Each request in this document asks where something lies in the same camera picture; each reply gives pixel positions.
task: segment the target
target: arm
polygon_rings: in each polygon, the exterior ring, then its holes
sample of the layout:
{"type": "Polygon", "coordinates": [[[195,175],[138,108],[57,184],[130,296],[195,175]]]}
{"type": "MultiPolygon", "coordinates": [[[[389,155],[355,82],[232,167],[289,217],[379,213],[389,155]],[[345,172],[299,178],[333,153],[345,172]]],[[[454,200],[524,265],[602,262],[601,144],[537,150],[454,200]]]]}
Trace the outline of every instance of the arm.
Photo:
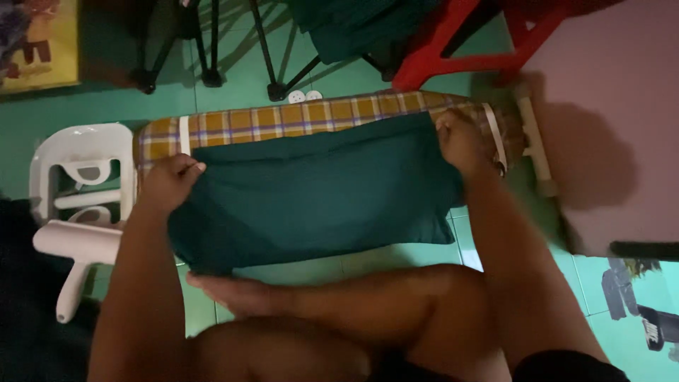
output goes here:
{"type": "Polygon", "coordinates": [[[437,130],[443,157],[464,179],[474,243],[511,370],[550,349],[607,362],[545,240],[480,154],[477,131],[450,111],[437,130]]]}
{"type": "Polygon", "coordinates": [[[157,163],[126,223],[90,355],[90,381],[187,379],[184,306],[167,219],[205,164],[180,154],[157,163]]]}

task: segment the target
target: yellow plaid fabric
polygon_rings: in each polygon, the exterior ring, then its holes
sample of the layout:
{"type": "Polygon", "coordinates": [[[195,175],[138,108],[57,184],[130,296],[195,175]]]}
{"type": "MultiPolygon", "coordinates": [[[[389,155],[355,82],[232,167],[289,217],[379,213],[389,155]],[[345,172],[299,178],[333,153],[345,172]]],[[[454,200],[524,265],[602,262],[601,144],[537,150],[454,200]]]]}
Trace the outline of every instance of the yellow plaid fabric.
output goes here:
{"type": "MultiPolygon", "coordinates": [[[[376,120],[421,111],[428,111],[432,119],[436,120],[451,107],[460,110],[479,127],[489,158],[493,158],[495,145],[480,104],[462,96],[423,91],[386,91],[292,105],[194,114],[189,117],[189,145],[193,150],[197,147],[341,131],[376,120]]],[[[507,159],[514,163],[525,147],[520,123],[497,109],[495,114],[505,142],[507,159]]],[[[135,140],[135,162],[140,181],[154,161],[178,152],[179,118],[163,118],[149,123],[139,131],[135,140]]]]}

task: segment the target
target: green cloth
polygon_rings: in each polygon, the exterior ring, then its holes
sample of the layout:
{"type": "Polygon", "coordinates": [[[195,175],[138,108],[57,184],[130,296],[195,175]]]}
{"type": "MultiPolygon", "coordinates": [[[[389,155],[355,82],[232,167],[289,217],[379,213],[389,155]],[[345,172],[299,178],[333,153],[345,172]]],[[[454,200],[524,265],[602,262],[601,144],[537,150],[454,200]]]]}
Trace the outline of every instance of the green cloth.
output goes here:
{"type": "Polygon", "coordinates": [[[198,273],[454,242],[445,219],[462,204],[462,180],[426,112],[193,156],[207,170],[168,230],[198,273]]]}
{"type": "Polygon", "coordinates": [[[289,0],[324,64],[370,53],[417,32],[439,0],[289,0]]]}

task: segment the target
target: pink wall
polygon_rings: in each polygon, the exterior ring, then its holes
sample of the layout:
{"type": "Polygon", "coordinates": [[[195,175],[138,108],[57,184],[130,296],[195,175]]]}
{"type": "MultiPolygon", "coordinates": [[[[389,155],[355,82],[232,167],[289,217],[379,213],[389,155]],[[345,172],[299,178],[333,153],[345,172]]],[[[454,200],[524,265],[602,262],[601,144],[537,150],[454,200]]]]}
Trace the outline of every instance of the pink wall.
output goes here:
{"type": "Polygon", "coordinates": [[[679,1],[569,19],[524,71],[575,250],[679,241],[679,1]]]}

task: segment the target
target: red plastic chair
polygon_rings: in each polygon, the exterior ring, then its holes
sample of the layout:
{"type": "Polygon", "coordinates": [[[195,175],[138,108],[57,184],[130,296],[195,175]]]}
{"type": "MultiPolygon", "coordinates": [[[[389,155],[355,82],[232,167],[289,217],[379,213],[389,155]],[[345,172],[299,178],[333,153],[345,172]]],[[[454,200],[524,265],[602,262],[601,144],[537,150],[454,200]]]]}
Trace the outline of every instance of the red plastic chair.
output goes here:
{"type": "Polygon", "coordinates": [[[487,70],[499,70],[497,84],[506,84],[516,77],[526,61],[567,16],[582,13],[580,9],[573,7],[580,2],[539,1],[537,9],[533,6],[535,2],[530,0],[503,1],[499,3],[497,10],[501,8],[504,11],[514,43],[514,52],[441,58],[441,53],[449,41],[481,3],[481,0],[447,0],[441,4],[437,12],[430,15],[429,20],[410,41],[409,53],[396,74],[392,87],[398,90],[417,90],[434,75],[487,70]],[[530,30],[529,22],[534,24],[530,30]]]}

